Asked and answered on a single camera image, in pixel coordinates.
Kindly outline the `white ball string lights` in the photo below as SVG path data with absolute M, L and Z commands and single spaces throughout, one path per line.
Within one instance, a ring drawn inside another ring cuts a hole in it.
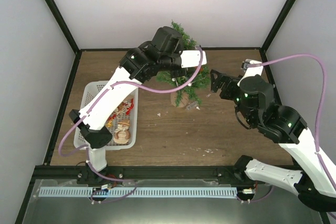
M 176 79 L 172 79 L 172 81 L 175 82 L 175 84 L 177 86 L 180 86 L 180 85 L 184 84 L 193 75 L 195 70 L 196 70 L 195 67 L 187 68 L 187 75 L 186 76 L 179 77 L 179 78 L 176 78 Z M 204 68 L 201 67 L 200 71 L 197 73 L 197 76 L 193 79 L 192 82 L 190 82 L 188 84 L 189 87 L 195 87 L 195 88 L 200 88 L 201 87 L 201 82 L 204 79 L 203 70 L 204 70 Z

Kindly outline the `white perforated plastic basket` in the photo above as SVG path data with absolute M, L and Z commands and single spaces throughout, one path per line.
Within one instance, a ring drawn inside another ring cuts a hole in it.
M 88 83 L 84 89 L 80 107 L 84 108 L 88 105 L 106 84 L 106 81 Z M 131 148 L 135 144 L 138 118 L 138 91 L 138 89 L 133 90 L 106 120 L 105 126 L 112 134 L 111 141 L 106 145 L 107 151 L 123 150 Z

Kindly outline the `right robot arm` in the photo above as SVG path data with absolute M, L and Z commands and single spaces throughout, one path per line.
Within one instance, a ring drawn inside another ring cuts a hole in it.
M 335 165 L 323 151 L 316 151 L 314 137 L 303 117 L 295 109 L 275 102 L 270 83 L 259 73 L 232 77 L 211 70 L 211 91 L 220 91 L 221 99 L 233 101 L 235 113 L 245 119 L 244 128 L 257 129 L 287 151 L 301 168 L 285 169 L 243 155 L 234 165 L 235 181 L 265 182 L 293 193 L 315 211 L 335 211 L 335 188 L 328 178 L 335 176 Z

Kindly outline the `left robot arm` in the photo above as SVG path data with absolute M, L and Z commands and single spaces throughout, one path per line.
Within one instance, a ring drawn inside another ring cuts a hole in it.
M 151 90 L 143 85 L 161 71 L 180 77 L 187 69 L 194 68 L 187 81 L 165 93 L 185 88 L 206 63 L 206 53 L 200 46 L 186 50 L 181 33 L 171 27 L 160 27 L 150 41 L 127 51 L 110 80 L 86 106 L 70 111 L 74 127 L 85 139 L 81 147 L 88 152 L 87 163 L 91 168 L 88 176 L 95 184 L 102 184 L 107 178 L 106 145 L 112 140 L 112 133 L 105 123 L 121 102 L 137 88 L 162 93 L 162 90 Z

